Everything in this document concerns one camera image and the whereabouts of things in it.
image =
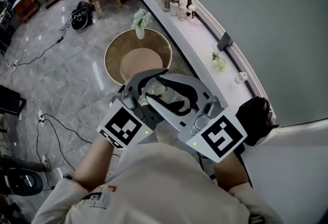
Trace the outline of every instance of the sneaker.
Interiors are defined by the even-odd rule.
[[[46,172],[50,172],[50,163],[46,154],[42,155],[42,164]]]

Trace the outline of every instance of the black pants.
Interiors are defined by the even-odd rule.
[[[3,168],[29,169],[36,172],[42,172],[45,170],[42,163],[24,161],[16,157],[2,154],[0,155],[0,166]]]

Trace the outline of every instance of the gray tile floor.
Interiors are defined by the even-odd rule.
[[[49,10],[41,8],[27,24],[17,29],[11,46],[5,58],[9,62],[28,62],[40,55],[60,36],[59,28],[82,0],[62,0]],[[97,135],[96,128],[107,112],[108,104],[119,86],[111,81],[104,68],[104,54],[107,45],[117,36],[131,28],[133,15],[139,8],[144,8],[140,0],[129,0],[123,8],[118,8],[115,0],[100,1],[103,17],[94,19],[94,24],[83,32],[78,33],[69,28],[65,39],[47,51],[41,59],[15,70],[0,62],[0,84],[19,92],[27,100],[23,109],[22,119],[6,115],[5,123],[8,134],[0,133],[0,144],[13,150],[17,157],[38,161],[36,155],[36,125],[37,113],[42,109],[57,117],[67,127],[77,130],[81,137],[93,141]],[[153,19],[152,29],[166,34]],[[171,43],[173,60],[171,72],[191,75],[189,68]],[[96,63],[105,88],[101,90],[95,79],[92,64]],[[61,148],[72,166],[77,167],[90,148],[89,144],[81,141],[74,133],[65,130],[56,121],[49,118],[57,131]],[[46,153],[53,169],[61,168],[63,172],[72,173],[72,169],[63,160],[56,136],[49,123],[44,127],[39,125],[39,153]],[[180,143],[175,130],[166,122],[156,129],[156,137],[160,142],[178,146],[188,152],[189,147]],[[110,166],[112,170],[118,158],[114,157]],[[55,185],[57,174],[53,170],[50,175],[50,185]],[[41,192],[31,197],[10,196],[18,203],[22,213],[31,221],[37,209],[50,194]]]

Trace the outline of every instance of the white t-shirt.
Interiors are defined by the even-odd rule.
[[[132,147],[108,183],[91,193],[62,179],[32,223],[237,223],[251,213],[282,223],[249,184],[229,193],[187,152],[161,143]]]

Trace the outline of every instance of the black baseboard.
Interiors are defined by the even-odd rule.
[[[196,77],[196,78],[199,79],[199,77],[198,77],[197,73],[195,72],[194,68],[189,63],[189,61],[187,60],[187,58],[185,57],[185,55],[183,54],[183,52],[181,51],[181,49],[179,48],[179,46],[176,44],[175,40],[172,38],[172,36],[169,34],[169,32],[166,30],[166,28],[163,26],[163,24],[157,18],[157,16],[153,13],[153,11],[149,8],[149,6],[145,3],[145,1],[144,0],[141,0],[141,1],[144,4],[144,6],[146,6],[146,8],[148,9],[148,11],[152,14],[152,16],[156,19],[156,21],[159,23],[159,25],[162,27],[162,29],[164,30],[165,34],[170,38],[171,42],[174,44],[175,48],[178,50],[178,52],[181,55],[182,59],[186,62],[188,68],[193,73],[194,77]]]

